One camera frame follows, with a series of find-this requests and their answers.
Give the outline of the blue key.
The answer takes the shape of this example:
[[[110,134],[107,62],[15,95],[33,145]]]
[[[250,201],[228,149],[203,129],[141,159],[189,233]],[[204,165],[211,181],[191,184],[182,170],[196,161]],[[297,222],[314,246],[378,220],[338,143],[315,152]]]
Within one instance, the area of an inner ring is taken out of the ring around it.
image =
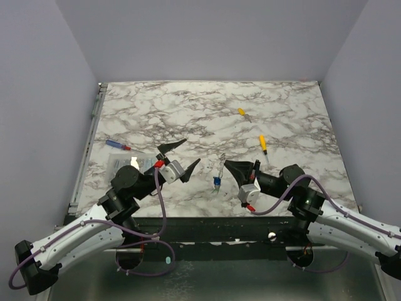
[[[221,178],[214,177],[214,185],[215,186],[220,186],[221,185]]]

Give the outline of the yellow handled screwdriver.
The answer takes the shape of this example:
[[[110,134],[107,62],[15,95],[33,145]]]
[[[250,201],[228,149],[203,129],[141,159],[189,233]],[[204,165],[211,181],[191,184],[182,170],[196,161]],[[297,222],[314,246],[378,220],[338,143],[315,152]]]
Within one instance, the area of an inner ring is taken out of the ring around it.
[[[238,108],[237,111],[238,111],[238,113],[239,113],[242,117],[244,117],[244,119],[246,119],[248,122],[250,122],[250,123],[252,122],[250,115],[247,114],[242,108]]]

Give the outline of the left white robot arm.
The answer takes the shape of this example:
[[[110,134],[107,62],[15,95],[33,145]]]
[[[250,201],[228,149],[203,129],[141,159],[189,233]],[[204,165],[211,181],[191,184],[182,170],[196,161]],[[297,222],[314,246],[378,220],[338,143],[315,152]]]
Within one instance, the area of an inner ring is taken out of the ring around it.
[[[162,186],[176,180],[189,181],[199,160],[184,169],[177,160],[170,161],[166,154],[185,143],[185,140],[161,144],[155,164],[141,172],[127,164],[110,181],[111,188],[87,212],[47,237],[30,242],[20,241],[14,247],[17,267],[12,276],[20,273],[30,295],[37,295],[53,286],[59,274],[78,260],[109,248],[151,243],[167,227],[164,201],[161,229],[154,234],[140,232],[132,215],[139,210],[138,201],[152,193],[162,197]]]

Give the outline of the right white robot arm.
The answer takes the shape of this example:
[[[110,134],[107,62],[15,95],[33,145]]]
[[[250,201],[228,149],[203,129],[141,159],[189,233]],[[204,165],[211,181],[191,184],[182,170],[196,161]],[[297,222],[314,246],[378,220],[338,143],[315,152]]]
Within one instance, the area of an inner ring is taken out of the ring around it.
[[[289,241],[302,245],[335,246],[380,265],[384,273],[400,279],[400,228],[376,221],[332,200],[319,182],[318,190],[310,188],[316,179],[293,164],[280,170],[277,177],[260,170],[260,162],[230,161],[224,167],[239,186],[241,205],[253,215],[266,215],[283,201],[298,224],[288,229]],[[271,208],[257,212],[253,208],[260,194],[277,198]]]

